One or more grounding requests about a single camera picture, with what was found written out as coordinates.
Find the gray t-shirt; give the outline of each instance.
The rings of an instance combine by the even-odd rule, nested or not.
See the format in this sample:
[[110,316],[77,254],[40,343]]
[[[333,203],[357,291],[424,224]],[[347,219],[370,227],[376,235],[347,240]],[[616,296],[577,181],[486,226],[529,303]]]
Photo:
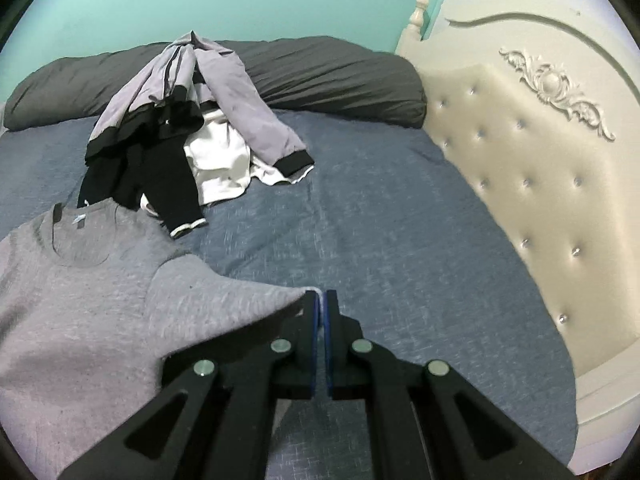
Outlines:
[[304,292],[219,276],[111,199],[57,205],[0,242],[0,424],[56,478],[157,393],[162,357]]

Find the gray pillow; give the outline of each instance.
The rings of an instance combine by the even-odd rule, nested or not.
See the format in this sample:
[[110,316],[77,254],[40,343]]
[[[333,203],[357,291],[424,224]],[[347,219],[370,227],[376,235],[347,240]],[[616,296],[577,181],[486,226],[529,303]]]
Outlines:
[[[238,53],[264,101],[419,128],[426,98],[405,59],[327,36],[276,41],[220,41]],[[151,43],[90,57],[63,57],[28,76],[6,104],[10,130],[99,115],[113,95],[159,54]]]

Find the wooden bedpost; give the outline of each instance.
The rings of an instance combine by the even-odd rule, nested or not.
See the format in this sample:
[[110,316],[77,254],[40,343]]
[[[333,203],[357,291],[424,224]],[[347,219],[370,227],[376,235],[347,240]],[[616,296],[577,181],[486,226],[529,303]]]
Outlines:
[[415,10],[409,18],[409,25],[402,31],[396,47],[396,54],[399,56],[402,56],[402,48],[405,44],[409,42],[415,43],[422,39],[420,30],[424,25],[424,11],[427,10],[428,5],[429,0],[415,0]]

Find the bedpost finial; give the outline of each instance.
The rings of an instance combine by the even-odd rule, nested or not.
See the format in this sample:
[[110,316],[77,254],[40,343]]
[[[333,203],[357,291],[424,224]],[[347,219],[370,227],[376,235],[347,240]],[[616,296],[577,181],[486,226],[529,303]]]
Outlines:
[[415,0],[415,7],[417,9],[427,10],[429,0]]
[[415,10],[414,13],[409,18],[409,27],[421,30],[424,25],[424,11],[427,10],[427,6],[429,5],[429,0],[415,0]]

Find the blue bedsheet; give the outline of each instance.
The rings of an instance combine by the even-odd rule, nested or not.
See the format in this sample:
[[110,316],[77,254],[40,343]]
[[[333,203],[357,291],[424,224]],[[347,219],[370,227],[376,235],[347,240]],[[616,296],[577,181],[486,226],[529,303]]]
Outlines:
[[[216,272],[336,288],[345,314],[401,358],[452,363],[567,463],[577,431],[568,352],[515,250],[421,130],[279,112],[316,168],[294,186],[252,182],[208,209],[185,244]],[[94,119],[0,138],[0,238],[73,202]],[[271,480],[370,480],[364,407],[295,402]]]

